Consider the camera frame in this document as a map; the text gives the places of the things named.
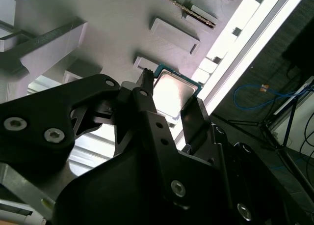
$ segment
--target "silver screw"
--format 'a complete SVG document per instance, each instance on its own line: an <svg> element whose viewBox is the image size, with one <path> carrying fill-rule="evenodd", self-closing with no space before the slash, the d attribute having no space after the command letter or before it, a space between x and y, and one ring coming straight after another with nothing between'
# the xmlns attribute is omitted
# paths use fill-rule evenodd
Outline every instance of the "silver screw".
<svg viewBox="0 0 314 225"><path fill-rule="evenodd" d="M173 193L176 194L176 196L178 196L178 197L184 197L185 196L185 187L181 182L179 182L177 180L173 180L171 182L171 189L172 189Z"/></svg>
<svg viewBox="0 0 314 225"><path fill-rule="evenodd" d="M109 86L114 86L114 82L110 81L110 80L106 80L106 84Z"/></svg>
<svg viewBox="0 0 314 225"><path fill-rule="evenodd" d="M50 128L45 131L44 137L48 142L59 143L64 139L65 135L60 129Z"/></svg>
<svg viewBox="0 0 314 225"><path fill-rule="evenodd" d="M252 215L244 204L237 204L237 210L246 221L249 222L252 220Z"/></svg>
<svg viewBox="0 0 314 225"><path fill-rule="evenodd" d="M147 96L148 94L147 94L147 92L145 92L145 91L139 91L143 96Z"/></svg>
<svg viewBox="0 0 314 225"><path fill-rule="evenodd" d="M27 126L27 122L19 117L11 117L11 118L7 118L4 123L3 123L4 127L6 130L9 131L20 131L24 128L26 128Z"/></svg>

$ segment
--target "silver metal part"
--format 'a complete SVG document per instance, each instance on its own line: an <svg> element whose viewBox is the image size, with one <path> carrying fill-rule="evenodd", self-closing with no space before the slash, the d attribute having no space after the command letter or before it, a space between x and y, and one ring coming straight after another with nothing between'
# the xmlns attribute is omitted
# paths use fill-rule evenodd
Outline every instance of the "silver metal part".
<svg viewBox="0 0 314 225"><path fill-rule="evenodd" d="M178 117L180 110L197 88L168 70L162 70L154 84L153 99L156 109L173 118Z"/></svg>
<svg viewBox="0 0 314 225"><path fill-rule="evenodd" d="M59 143L64 139L65 135L64 132L60 129L50 128L45 131L44 137L48 142Z"/></svg>
<svg viewBox="0 0 314 225"><path fill-rule="evenodd" d="M173 180L171 182L171 189L172 189L173 193L176 194L176 196L178 196L178 197L184 197L185 196L185 187L181 182L179 182L177 180Z"/></svg>
<svg viewBox="0 0 314 225"><path fill-rule="evenodd" d="M249 222L252 220L251 212L248 210L248 208L244 204L241 204L241 203L237 204L237 210L246 221Z"/></svg>
<svg viewBox="0 0 314 225"><path fill-rule="evenodd" d="M145 91L140 91L143 96L147 96L148 94Z"/></svg>
<svg viewBox="0 0 314 225"><path fill-rule="evenodd" d="M60 172L50 176L47 176L47 173L34 173L32 170L18 171L8 164L0 163L0 183L50 220L57 197L76 177L71 172L69 164L67 163Z"/></svg>
<svg viewBox="0 0 314 225"><path fill-rule="evenodd" d="M20 131L27 127L27 122L19 117L10 117L4 121L3 125L6 130Z"/></svg>

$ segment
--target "blue cable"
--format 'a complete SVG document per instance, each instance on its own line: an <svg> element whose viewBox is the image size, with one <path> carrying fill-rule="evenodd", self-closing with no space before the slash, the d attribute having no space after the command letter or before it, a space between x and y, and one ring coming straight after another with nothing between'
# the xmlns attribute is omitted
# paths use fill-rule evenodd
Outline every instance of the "blue cable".
<svg viewBox="0 0 314 225"><path fill-rule="evenodd" d="M306 93L307 91L313 91L313 89L307 89L307 88L306 88L306 89L304 89L303 91L301 91L301 92L298 93L298 94L295 94L295 92L291 92L291 93L288 93L288 94L282 94L282 93L276 92L276 91L274 91L274 90L272 90L272 89L270 89L270 88L266 88L267 92L276 94L277 96L280 96L280 97L278 97L278 98L276 98L276 99L273 99L273 100L270 100L270 101L267 101L267 102L265 102L265 103L262 103L262 104L260 104L260 105L254 106L254 107L242 107L242 106L240 106L240 105L236 102L236 94L237 94L237 92L238 92L239 90L241 90L241 89L243 89L243 88L245 88L245 87L248 87L248 86L249 86L249 87L258 87L259 89L260 89L260 88L263 88L261 85L257 85L257 84L245 84L245 85L239 86L239 87L235 90L234 96L233 96L234 104L235 104L235 106L238 107L239 109L245 110L245 111L246 111L246 110L254 110L254 109L257 109L257 108L266 106L266 105L268 105L268 104L270 104L270 103L272 103L272 102L274 102L275 100L278 100L278 99L280 99L280 98L292 97L292 96L300 96L300 95L303 95L304 93Z"/></svg>

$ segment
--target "screw hole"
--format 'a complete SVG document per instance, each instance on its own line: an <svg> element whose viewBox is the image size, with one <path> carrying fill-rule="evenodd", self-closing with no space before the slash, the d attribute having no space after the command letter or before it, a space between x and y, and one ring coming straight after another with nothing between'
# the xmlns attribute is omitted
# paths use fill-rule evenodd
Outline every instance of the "screw hole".
<svg viewBox="0 0 314 225"><path fill-rule="evenodd" d="M163 125L161 123L157 122L156 125L157 125L158 128L163 128Z"/></svg>
<svg viewBox="0 0 314 225"><path fill-rule="evenodd" d="M50 133L50 136L51 136L52 138L58 138L58 137L60 136L60 133L58 133L58 132L52 132L52 133Z"/></svg>
<svg viewBox="0 0 314 225"><path fill-rule="evenodd" d="M164 144L164 145L168 145L168 144L169 144L169 142L168 142L166 139L163 139L163 138L162 138L160 141L161 141L161 143Z"/></svg>
<svg viewBox="0 0 314 225"><path fill-rule="evenodd" d="M10 122L10 125L11 125L12 127L20 127L22 124L21 124L20 121L12 120L12 121Z"/></svg>
<svg viewBox="0 0 314 225"><path fill-rule="evenodd" d="M106 84L109 86L114 86L114 82L110 80L106 80Z"/></svg>

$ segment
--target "black stand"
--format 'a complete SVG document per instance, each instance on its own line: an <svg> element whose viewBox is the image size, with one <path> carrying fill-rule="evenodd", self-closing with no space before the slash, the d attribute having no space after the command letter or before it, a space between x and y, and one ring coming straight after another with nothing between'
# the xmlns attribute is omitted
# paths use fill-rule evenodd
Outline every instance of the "black stand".
<svg viewBox="0 0 314 225"><path fill-rule="evenodd" d="M224 118L222 118L216 114L212 114L212 116L218 118L219 120L225 122L226 124L229 124L230 126L243 132L244 134L254 138L255 140L269 145L269 143L261 140L260 138L258 138L255 135L245 131L244 129L238 127L237 125L254 126L254 127L260 128L260 130L266 134L267 139L270 140L270 142L272 143L271 146L276 151L278 156L282 159L283 163L288 167L288 169L291 171L292 175L299 181L299 183L302 185L302 187L304 188L304 190L308 194L308 196L311 198L311 200L314 201L314 189L313 189L312 185L310 184L308 179L304 176L304 174L300 171L298 166L295 164L295 162L292 160L292 158L288 155L288 153L286 151L287 142L289 139L289 134L291 131L291 126L292 126L295 110L297 107L297 103L298 103L298 97L295 97L285 108L285 110L286 110L286 109L291 107L291 113L290 113L290 117L289 117L289 122L288 122L287 130L286 130L284 142L281 145L277 142L277 140L274 138L274 136L271 134L270 130L268 129L267 124L266 124L267 121L264 121L263 123L258 123L258 122L252 122L252 121L226 120L226 119L224 119Z"/></svg>

